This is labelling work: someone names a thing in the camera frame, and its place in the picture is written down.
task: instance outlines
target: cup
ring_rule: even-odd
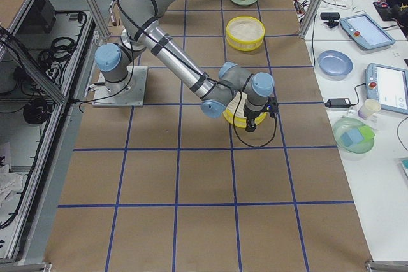
[[[364,101],[363,105],[358,110],[358,116],[360,116],[363,119],[366,119],[372,114],[377,113],[380,110],[381,110],[381,104],[379,104],[377,100],[367,99],[366,101]]]

